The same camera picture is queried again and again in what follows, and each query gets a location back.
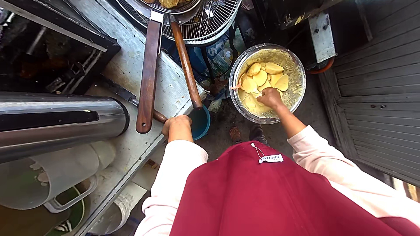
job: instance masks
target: blue bucket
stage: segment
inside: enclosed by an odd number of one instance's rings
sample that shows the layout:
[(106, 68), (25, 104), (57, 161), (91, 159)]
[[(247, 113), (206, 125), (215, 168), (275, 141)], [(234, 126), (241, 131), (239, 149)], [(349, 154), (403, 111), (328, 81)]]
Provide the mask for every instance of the blue bucket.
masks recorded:
[(192, 139), (195, 141), (204, 137), (210, 127), (210, 113), (207, 107), (203, 106), (203, 109), (193, 110), (188, 116), (192, 119)]

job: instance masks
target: gray wooden wall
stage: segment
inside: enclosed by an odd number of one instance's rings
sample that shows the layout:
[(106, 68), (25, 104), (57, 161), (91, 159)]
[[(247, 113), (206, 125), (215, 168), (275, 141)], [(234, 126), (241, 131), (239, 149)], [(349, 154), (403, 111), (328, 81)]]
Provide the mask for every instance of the gray wooden wall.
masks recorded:
[(363, 0), (373, 40), (334, 62), (359, 160), (420, 186), (420, 0)]

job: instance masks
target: white label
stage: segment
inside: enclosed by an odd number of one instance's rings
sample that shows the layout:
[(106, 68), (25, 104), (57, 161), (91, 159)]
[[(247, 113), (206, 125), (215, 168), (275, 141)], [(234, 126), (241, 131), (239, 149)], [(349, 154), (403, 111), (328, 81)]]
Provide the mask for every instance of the white label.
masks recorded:
[(281, 156), (281, 154), (279, 154), (279, 155), (265, 156), (265, 157), (262, 157), (258, 160), (258, 162), (260, 164), (263, 163), (264, 161), (266, 161), (266, 162), (283, 162), (284, 160), (283, 160), (283, 157)]

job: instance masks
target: wooden spatula handle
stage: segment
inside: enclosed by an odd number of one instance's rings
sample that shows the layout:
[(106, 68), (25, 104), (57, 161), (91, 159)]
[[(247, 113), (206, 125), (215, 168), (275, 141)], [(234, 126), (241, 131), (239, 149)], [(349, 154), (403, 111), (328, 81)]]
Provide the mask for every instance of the wooden spatula handle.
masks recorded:
[(195, 83), (194, 74), (192, 72), (191, 63), (185, 48), (184, 39), (182, 37), (181, 28), (177, 22), (171, 22), (173, 37), (175, 38), (176, 48), (178, 49), (179, 59), (181, 60), (182, 69), (184, 70), (186, 85), (188, 87), (189, 96), (191, 97), (194, 109), (201, 109), (200, 94), (198, 93), (197, 84)]
[(153, 118), (155, 118), (157, 121), (163, 124), (168, 120), (166, 116), (164, 116), (162, 113), (158, 112), (157, 110), (153, 110)]
[(148, 133), (152, 128), (153, 107), (156, 91), (156, 64), (158, 60), (160, 38), (160, 23), (149, 21), (144, 47), (142, 84), (140, 86), (139, 113), (136, 130), (141, 134)]

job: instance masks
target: white bucket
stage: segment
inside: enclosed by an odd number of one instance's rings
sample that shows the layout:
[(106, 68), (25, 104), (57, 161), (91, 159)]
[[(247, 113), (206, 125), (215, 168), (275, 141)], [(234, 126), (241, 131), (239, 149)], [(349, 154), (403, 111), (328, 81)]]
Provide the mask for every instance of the white bucket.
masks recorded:
[[(97, 142), (3, 163), (0, 188), (7, 191), (0, 194), (0, 205), (28, 210), (44, 204), (52, 213), (66, 210), (96, 188), (95, 173), (112, 162), (113, 150), (106, 142)], [(88, 190), (77, 198), (64, 205), (55, 200), (57, 195), (88, 178)]]
[(131, 210), (146, 192), (146, 189), (130, 181), (89, 232), (105, 235), (120, 229), (127, 222)]

